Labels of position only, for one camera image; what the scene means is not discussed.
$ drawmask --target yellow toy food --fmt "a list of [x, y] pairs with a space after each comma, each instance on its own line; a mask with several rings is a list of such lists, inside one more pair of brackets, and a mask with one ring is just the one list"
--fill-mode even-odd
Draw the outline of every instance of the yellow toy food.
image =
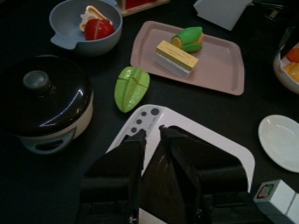
[[299, 84], [299, 63], [289, 63], [289, 65], [285, 67], [285, 70], [294, 81]]

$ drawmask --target black table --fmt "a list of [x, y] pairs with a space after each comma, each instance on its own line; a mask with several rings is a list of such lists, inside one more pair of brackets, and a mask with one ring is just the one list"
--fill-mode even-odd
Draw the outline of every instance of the black table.
[[60, 0], [14, 1], [0, 15], [0, 73], [18, 62], [42, 54], [72, 60], [87, 73], [95, 91], [91, 124], [59, 154], [31, 153], [19, 139], [0, 130], [0, 222], [72, 223], [80, 203], [80, 180], [92, 162], [103, 156], [132, 111], [122, 113], [114, 92], [118, 75], [130, 66], [132, 45], [146, 21], [190, 27], [239, 45], [246, 68], [245, 93], [225, 94], [151, 76], [151, 86], [139, 106], [166, 106], [214, 130], [254, 154], [257, 169], [253, 195], [262, 182], [282, 179], [299, 192], [298, 173], [285, 170], [266, 154], [258, 140], [258, 125], [270, 115], [299, 121], [299, 96], [275, 77], [277, 48], [263, 11], [247, 7], [233, 31], [196, 16], [192, 0], [168, 4], [124, 17], [122, 39], [114, 50], [96, 58], [82, 58], [51, 43], [48, 16]]

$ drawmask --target white bowl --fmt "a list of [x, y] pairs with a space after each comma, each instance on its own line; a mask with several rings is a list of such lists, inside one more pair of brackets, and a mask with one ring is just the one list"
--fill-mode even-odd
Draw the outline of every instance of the white bowl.
[[[80, 15], [92, 5], [112, 21], [115, 32], [106, 38], [86, 40], [80, 30]], [[50, 15], [51, 28], [55, 35], [51, 42], [82, 56], [96, 57], [107, 53], [118, 44], [123, 28], [123, 16], [114, 0], [67, 0], [59, 3]]]
[[275, 56], [274, 61], [274, 69], [275, 69], [275, 76], [282, 82], [282, 84], [297, 94], [299, 94], [299, 84], [295, 82], [295, 80], [291, 78], [291, 76], [287, 74], [285, 70], [285, 66], [290, 63], [289, 59], [283, 57], [281, 59], [281, 53]]

